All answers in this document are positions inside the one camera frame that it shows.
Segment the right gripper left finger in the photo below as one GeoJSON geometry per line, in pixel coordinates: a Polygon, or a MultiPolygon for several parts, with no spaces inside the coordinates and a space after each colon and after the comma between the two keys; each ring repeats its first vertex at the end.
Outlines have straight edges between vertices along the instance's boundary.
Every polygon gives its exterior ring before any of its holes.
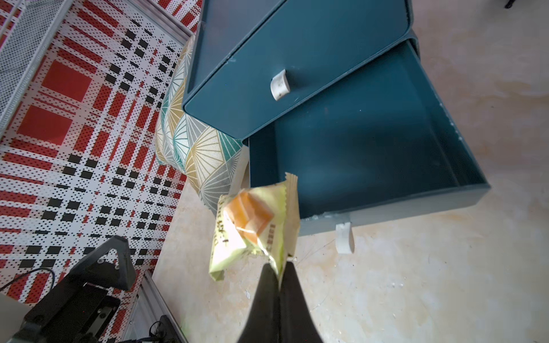
{"type": "Polygon", "coordinates": [[[269,264],[262,268],[249,317],[239,343],[279,342],[280,298],[279,282],[269,264]]]}

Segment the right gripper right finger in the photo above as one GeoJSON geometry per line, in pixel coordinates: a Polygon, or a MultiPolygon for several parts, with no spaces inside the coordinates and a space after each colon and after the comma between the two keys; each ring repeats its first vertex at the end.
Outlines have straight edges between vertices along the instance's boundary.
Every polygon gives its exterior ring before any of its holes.
{"type": "Polygon", "coordinates": [[[292,262],[286,264],[280,288],[280,342],[323,342],[292,262]]]}

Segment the green cookie packet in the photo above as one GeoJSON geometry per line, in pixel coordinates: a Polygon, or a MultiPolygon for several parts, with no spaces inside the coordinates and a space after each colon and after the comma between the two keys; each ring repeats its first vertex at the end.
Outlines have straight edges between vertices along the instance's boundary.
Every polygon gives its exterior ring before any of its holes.
{"type": "Polygon", "coordinates": [[[240,190],[218,201],[209,273],[215,281],[248,255],[268,258],[279,282],[294,257],[300,233],[298,177],[286,173],[277,184],[240,190]]]}

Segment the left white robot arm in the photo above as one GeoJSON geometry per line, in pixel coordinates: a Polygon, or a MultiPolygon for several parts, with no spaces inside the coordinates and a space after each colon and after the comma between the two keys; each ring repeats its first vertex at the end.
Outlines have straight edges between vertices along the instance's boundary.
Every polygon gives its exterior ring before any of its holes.
{"type": "Polygon", "coordinates": [[[121,304],[109,291],[130,291],[136,279],[128,240],[115,235],[78,261],[7,341],[99,342],[121,304]]]}

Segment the patterned green yellow pillow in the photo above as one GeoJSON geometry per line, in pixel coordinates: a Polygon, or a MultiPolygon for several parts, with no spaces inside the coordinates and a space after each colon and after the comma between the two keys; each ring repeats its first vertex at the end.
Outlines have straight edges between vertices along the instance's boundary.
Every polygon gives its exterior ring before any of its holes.
{"type": "Polygon", "coordinates": [[[160,164],[187,177],[202,203],[215,214],[219,198],[236,193],[243,183],[250,153],[240,140],[183,110],[194,45],[192,36],[177,60],[155,127],[155,153],[160,164]]]}

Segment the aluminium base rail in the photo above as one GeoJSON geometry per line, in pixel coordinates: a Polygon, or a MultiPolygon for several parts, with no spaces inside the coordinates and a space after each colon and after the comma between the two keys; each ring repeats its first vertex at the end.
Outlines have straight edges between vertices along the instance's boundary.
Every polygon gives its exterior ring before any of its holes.
{"type": "Polygon", "coordinates": [[[123,342],[188,342],[146,271],[132,306],[123,342]]]}

